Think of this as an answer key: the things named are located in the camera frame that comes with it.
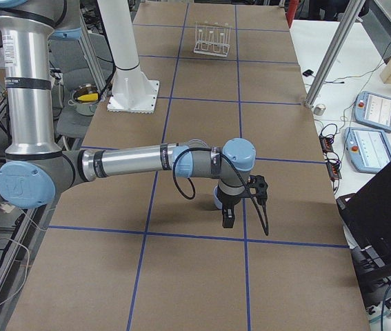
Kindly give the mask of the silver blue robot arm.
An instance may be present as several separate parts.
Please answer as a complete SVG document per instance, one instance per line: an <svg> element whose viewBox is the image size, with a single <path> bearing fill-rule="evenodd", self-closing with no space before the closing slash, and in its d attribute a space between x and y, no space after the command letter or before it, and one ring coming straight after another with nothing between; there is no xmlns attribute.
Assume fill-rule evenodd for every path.
<svg viewBox="0 0 391 331"><path fill-rule="evenodd" d="M81 36L78 1L0 1L12 143L0 168L0 195L22 209L38 208L62 192L98 178L169 170L173 177L216 179L222 225L234 225L234 207L249 198L265 215L267 185L251 175L254 146L235 138L223 147L185 143L125 150L63 151L54 140L48 39Z"/></svg>

